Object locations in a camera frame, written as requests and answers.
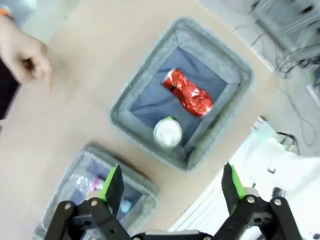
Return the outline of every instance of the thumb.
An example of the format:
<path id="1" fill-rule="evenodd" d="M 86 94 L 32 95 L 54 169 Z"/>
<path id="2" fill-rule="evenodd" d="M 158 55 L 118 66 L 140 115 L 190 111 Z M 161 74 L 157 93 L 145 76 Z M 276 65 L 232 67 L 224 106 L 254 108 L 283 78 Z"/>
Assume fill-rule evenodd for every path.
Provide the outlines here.
<path id="1" fill-rule="evenodd" d="M 31 72 L 25 67 L 22 60 L 13 59 L 7 63 L 7 66 L 19 83 L 26 84 L 33 80 Z"/>

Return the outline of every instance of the crushed red can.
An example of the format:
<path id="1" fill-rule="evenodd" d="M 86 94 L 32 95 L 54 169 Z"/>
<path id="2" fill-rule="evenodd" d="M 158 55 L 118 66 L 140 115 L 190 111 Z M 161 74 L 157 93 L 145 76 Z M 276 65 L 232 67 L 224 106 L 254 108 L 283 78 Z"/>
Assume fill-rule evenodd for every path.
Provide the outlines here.
<path id="1" fill-rule="evenodd" d="M 171 69 L 164 78 L 163 86 L 170 90 L 191 114 L 203 117 L 212 109 L 214 101 L 205 90 L 186 78 L 177 68 Z"/>

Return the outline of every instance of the gray plastic crate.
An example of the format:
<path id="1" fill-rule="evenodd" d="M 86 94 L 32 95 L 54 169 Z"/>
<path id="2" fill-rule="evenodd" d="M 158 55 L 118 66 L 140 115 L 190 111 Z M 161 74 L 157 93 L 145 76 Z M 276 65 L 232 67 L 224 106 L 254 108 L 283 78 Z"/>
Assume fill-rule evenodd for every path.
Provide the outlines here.
<path id="1" fill-rule="evenodd" d="M 226 87 L 216 99 L 211 112 L 201 119 L 185 145 L 163 149 L 154 140 L 154 126 L 145 124 L 131 109 L 154 81 L 154 76 L 159 75 L 160 70 L 163 71 L 161 67 L 168 63 L 167 60 L 177 48 L 186 51 L 209 68 L 226 83 Z M 167 64 L 167 67 L 176 68 L 175 62 L 170 62 L 171 65 Z M 189 171 L 203 160 L 205 153 L 227 126 L 246 96 L 252 79 L 253 73 L 248 65 L 221 40 L 193 19 L 180 18 L 162 35 L 141 68 L 128 82 L 113 106 L 110 118 L 115 126 L 156 158 L 182 171 Z M 180 123 L 184 121 L 179 119 L 179 116 L 175 118 Z"/>
<path id="2" fill-rule="evenodd" d="M 86 199 L 90 186 L 99 177 L 105 179 L 111 167 L 119 165 L 124 181 L 123 197 L 132 203 L 128 213 L 119 210 L 117 219 L 129 234 L 146 220 L 157 206 L 158 189 L 143 174 L 129 167 L 118 155 L 97 143 L 89 143 L 77 154 L 50 201 L 44 217 L 35 230 L 34 239 L 44 238 L 52 217 L 61 201 L 72 200 L 80 204 Z M 84 240 L 104 240 L 98 230 L 90 230 Z"/>

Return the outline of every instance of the screw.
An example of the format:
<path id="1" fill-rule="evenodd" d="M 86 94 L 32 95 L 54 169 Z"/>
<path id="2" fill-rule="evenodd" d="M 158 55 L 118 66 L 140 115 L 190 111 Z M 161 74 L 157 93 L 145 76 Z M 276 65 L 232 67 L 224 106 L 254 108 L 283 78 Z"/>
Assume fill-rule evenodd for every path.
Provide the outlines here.
<path id="1" fill-rule="evenodd" d="M 281 206 L 282 205 L 282 202 L 280 199 L 275 199 L 274 200 L 274 204 L 277 205 L 277 206 Z"/>
<path id="2" fill-rule="evenodd" d="M 251 204 L 253 204 L 255 202 L 255 199 L 253 196 L 249 196 L 246 200 Z"/>
<path id="3" fill-rule="evenodd" d="M 64 205 L 64 209 L 65 210 L 68 210 L 69 208 L 71 208 L 71 204 L 70 203 L 67 203 L 66 205 Z"/>
<path id="4" fill-rule="evenodd" d="M 91 206 L 95 206 L 95 205 L 97 205 L 98 204 L 98 202 L 96 201 L 96 200 L 93 200 L 92 202 L 91 202 Z"/>

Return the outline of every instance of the gray fabric bin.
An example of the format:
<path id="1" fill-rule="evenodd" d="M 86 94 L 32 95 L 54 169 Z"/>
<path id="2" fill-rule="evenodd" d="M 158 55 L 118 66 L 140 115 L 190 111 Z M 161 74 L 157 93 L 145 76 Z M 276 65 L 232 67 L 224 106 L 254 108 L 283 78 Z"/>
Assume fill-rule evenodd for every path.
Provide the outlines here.
<path id="1" fill-rule="evenodd" d="M 44 238 L 52 217 L 61 201 L 72 200 L 80 204 L 88 193 L 92 176 L 105 179 L 111 167 L 119 165 L 124 181 L 124 198 L 131 201 L 128 213 L 119 210 L 117 219 L 132 235 L 157 206 L 158 189 L 143 174 L 129 167 L 118 155 L 97 143 L 89 143 L 77 154 L 50 201 L 44 217 L 35 230 L 34 239 Z M 84 240 L 104 240 L 98 230 L 89 230 Z"/>
<path id="2" fill-rule="evenodd" d="M 195 59 L 193 61 L 198 62 L 198 65 L 201 63 L 203 66 L 194 69 L 193 74 L 189 73 L 189 71 L 192 71 L 194 63 L 189 64 L 186 60 L 186 64 L 182 65 L 181 63 L 184 60 L 181 58 L 172 59 L 173 55 L 177 55 L 177 49 L 183 50 L 183 52 L 186 52 L 184 55 L 192 56 Z M 156 122 L 154 118 L 160 120 L 162 117 L 172 117 L 175 114 L 174 118 L 183 128 L 186 121 L 185 116 L 189 114 L 188 112 L 182 112 L 186 110 L 181 110 L 183 107 L 174 96 L 168 100 L 170 104 L 161 105 L 164 102 L 164 98 L 161 98 L 161 96 L 165 92 L 159 76 L 165 75 L 165 70 L 169 71 L 171 68 L 184 68 L 182 71 L 187 72 L 186 77 L 210 92 L 215 103 L 207 115 L 200 120 L 195 120 L 198 121 L 196 128 L 192 130 L 192 134 L 189 134 L 188 139 L 183 140 L 182 145 L 174 149 L 164 149 L 154 139 L 153 124 Z M 199 78 L 203 77 L 202 72 L 208 72 L 207 70 L 214 73 L 215 77 L 206 78 L 207 82 L 203 83 Z M 182 171 L 189 171 L 204 159 L 204 155 L 215 143 L 222 130 L 228 124 L 231 124 L 229 120 L 246 96 L 252 84 L 252 79 L 253 72 L 236 53 L 193 19 L 180 18 L 163 34 L 133 79 L 128 82 L 112 107 L 110 118 L 115 126 L 157 159 Z M 155 81 L 158 84 L 158 91 L 155 90 L 155 87 L 152 87 Z M 225 82 L 223 87 L 220 84 L 220 92 L 215 93 L 212 87 L 210 88 L 213 81 Z M 148 101 L 146 100 L 148 96 L 157 99 Z M 140 115 L 137 113 L 137 109 L 140 111 L 141 108 L 141 99 L 152 103 L 153 107 L 149 116 L 148 112 L 143 117 L 140 113 Z M 161 106 L 166 108 L 165 114 L 167 116 L 155 114 L 154 106 L 160 112 Z M 151 109 L 150 104 L 144 107 L 144 111 L 148 108 Z"/>

